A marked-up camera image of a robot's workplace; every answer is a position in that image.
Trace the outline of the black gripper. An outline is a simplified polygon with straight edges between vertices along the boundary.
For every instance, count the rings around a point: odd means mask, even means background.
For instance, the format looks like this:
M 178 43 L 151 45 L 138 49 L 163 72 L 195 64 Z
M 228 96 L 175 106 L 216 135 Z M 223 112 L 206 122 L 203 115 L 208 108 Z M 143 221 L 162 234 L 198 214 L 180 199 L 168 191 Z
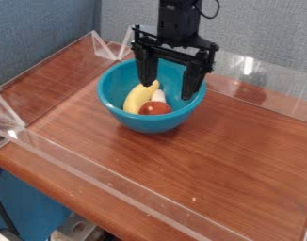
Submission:
M 212 71 L 219 45 L 199 35 L 200 18 L 212 20 L 220 10 L 219 0 L 212 16 L 202 11 L 203 0 L 160 0 L 155 26 L 135 24 L 132 51 L 142 84 L 150 87 L 158 77 L 158 59 L 183 64 L 182 99 L 199 91 L 206 74 Z

